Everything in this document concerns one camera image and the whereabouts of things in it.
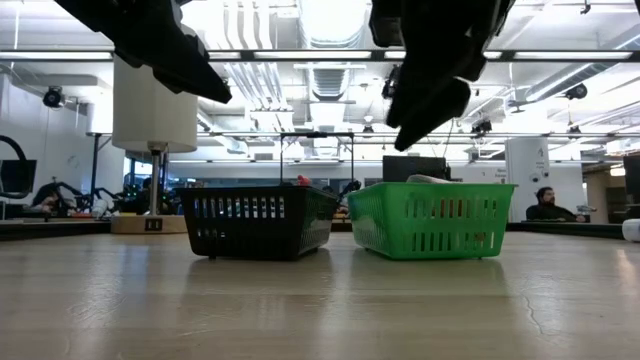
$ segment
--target man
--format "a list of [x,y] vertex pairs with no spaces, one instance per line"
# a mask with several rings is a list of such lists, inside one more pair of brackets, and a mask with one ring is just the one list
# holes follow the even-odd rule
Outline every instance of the man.
[[545,186],[536,193],[538,205],[532,205],[527,209],[527,220],[529,221],[566,221],[580,222],[586,221],[584,216],[575,216],[571,211],[556,206],[556,194],[552,188]]

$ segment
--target wooden table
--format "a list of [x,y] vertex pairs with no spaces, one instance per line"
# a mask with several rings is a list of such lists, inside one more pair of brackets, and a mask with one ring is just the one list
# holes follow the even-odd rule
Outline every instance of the wooden table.
[[640,245],[508,233],[495,259],[297,263],[186,235],[0,243],[0,359],[638,359]]

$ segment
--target ceiling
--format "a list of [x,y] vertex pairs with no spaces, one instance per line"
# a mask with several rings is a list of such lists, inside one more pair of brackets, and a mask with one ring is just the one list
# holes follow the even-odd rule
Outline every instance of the ceiling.
[[[352,8],[347,8],[343,4],[346,2],[338,0],[264,0],[270,9],[269,36],[274,48],[301,49],[308,47],[308,39],[301,35],[300,9],[301,2],[313,3],[314,1],[325,4],[324,10],[322,6],[319,8],[320,10],[314,8],[316,11],[314,18],[317,21],[328,23],[328,20],[331,19],[336,28],[340,28],[341,21],[344,28],[348,28],[352,23],[358,23],[364,27],[364,30],[361,32],[361,38],[355,44],[355,48],[376,48],[370,32],[366,28],[370,11],[370,3],[367,3],[367,0],[349,2],[351,4],[349,6]],[[213,20],[213,16],[217,14],[215,10],[219,9],[217,6],[221,2],[222,0],[194,0],[183,6],[183,23],[196,30],[212,49],[216,49],[218,44],[208,40],[211,39],[211,34],[216,31],[215,24],[217,22]],[[240,29],[244,25],[245,6],[249,3],[255,3],[255,11],[259,11],[264,2],[261,0],[237,2]],[[493,40],[490,49],[614,50],[616,44],[620,42],[621,35],[640,35],[640,16],[633,0],[593,0],[591,3],[592,10],[586,15],[580,15],[584,2],[579,0],[518,0],[509,14],[502,33]],[[224,1],[224,23],[228,24],[231,7],[234,4],[236,2]],[[363,12],[356,11],[358,5],[362,6]],[[340,9],[341,12],[336,13],[335,9]],[[240,32],[240,36],[242,48],[253,48],[250,46],[251,42],[242,37],[242,32]],[[53,1],[2,0],[0,1],[0,49],[15,48],[22,50],[110,50],[112,44],[103,35],[88,30]],[[434,56],[437,56],[437,51],[438,49],[433,49]],[[322,112],[328,111],[328,109],[319,106],[314,108],[315,105],[320,104],[310,105],[310,102],[317,99],[310,91],[309,70],[294,68],[299,67],[300,64],[305,64],[304,60],[296,63],[276,62],[274,66],[277,69],[282,93],[292,112],[292,126],[317,129],[319,125],[326,122],[318,119],[318,116],[314,115],[317,112],[314,113],[313,110]],[[7,64],[4,65],[4,67],[0,67],[0,70],[6,71]],[[344,105],[340,118],[337,121],[332,119],[333,123],[331,121],[329,123],[334,126],[334,131],[360,132],[365,124],[365,116],[368,115],[372,117],[371,123],[374,124],[376,132],[392,131],[383,125],[389,104],[382,99],[380,92],[393,63],[358,64],[354,62],[351,65],[362,66],[359,69],[350,70],[346,91],[340,98],[341,102],[348,104]],[[245,117],[246,110],[250,105],[232,79],[233,74],[229,74],[229,67],[221,63],[215,63],[212,66],[222,77],[230,78],[234,98],[226,105],[201,100],[200,107],[203,113],[214,122],[220,121],[221,124],[225,124],[229,127],[229,131],[245,131],[247,124],[250,123]],[[581,65],[543,62],[488,64],[480,80],[472,85],[473,95],[469,106],[463,118],[457,119],[455,122],[454,131],[468,132],[471,124],[481,118],[491,119],[494,123],[494,131],[499,130],[500,132],[564,132],[570,120],[584,124],[582,132],[585,133],[607,133],[640,124],[640,108],[634,107],[634,102],[640,100],[635,98],[635,94],[640,90],[640,82],[637,81],[640,78],[640,63],[618,64],[586,79],[583,83],[589,89],[589,94],[582,100],[568,101],[559,96],[551,96],[544,101],[525,106],[526,111],[522,114],[513,114],[515,109],[505,107],[508,100],[519,100],[518,94],[526,92],[528,88],[540,84],[551,76],[557,76],[562,71],[567,71],[567,67],[570,66]],[[65,87],[68,95],[77,97],[81,102],[103,101],[104,98],[110,97],[113,85],[113,64],[111,63],[21,62],[14,70],[22,75],[21,77],[27,79],[40,78],[45,75],[92,76],[96,79],[95,84]],[[264,78],[259,77],[259,81],[264,85]],[[629,108],[625,111],[619,111],[625,106],[629,106]],[[451,125],[448,123],[437,129],[436,132],[446,133],[450,129]],[[378,138],[361,140],[376,143],[392,141],[392,139]],[[473,141],[467,141],[467,144],[451,142],[452,146],[448,150],[450,154],[463,154],[464,150],[471,146],[468,143],[473,144]],[[503,139],[488,142],[489,146],[500,149]],[[576,145],[576,148],[590,150],[600,146],[597,143],[602,142],[591,142],[590,146],[588,142],[585,142]],[[203,141],[201,145],[217,146],[220,143],[216,141],[204,143]],[[250,142],[251,145],[258,147],[255,142]],[[314,144],[311,142],[307,146],[313,147]],[[446,139],[445,141],[437,141],[437,145],[423,145],[423,147],[416,146],[412,151],[425,152],[430,155],[434,152],[442,153],[447,147]],[[380,152],[369,150],[363,151],[363,153],[377,154]],[[226,155],[220,153],[210,156],[225,157]]]

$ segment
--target white lamp shade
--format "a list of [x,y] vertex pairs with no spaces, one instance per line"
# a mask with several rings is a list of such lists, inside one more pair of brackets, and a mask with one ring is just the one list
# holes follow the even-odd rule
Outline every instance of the white lamp shade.
[[197,149],[197,97],[174,94],[153,77],[152,69],[135,69],[114,59],[113,145],[149,151],[149,143],[166,143],[172,153]]

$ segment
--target green basket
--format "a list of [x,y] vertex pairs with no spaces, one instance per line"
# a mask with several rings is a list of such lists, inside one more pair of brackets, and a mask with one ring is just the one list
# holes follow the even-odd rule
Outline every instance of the green basket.
[[391,259],[500,254],[514,185],[381,183],[349,195],[356,243]]

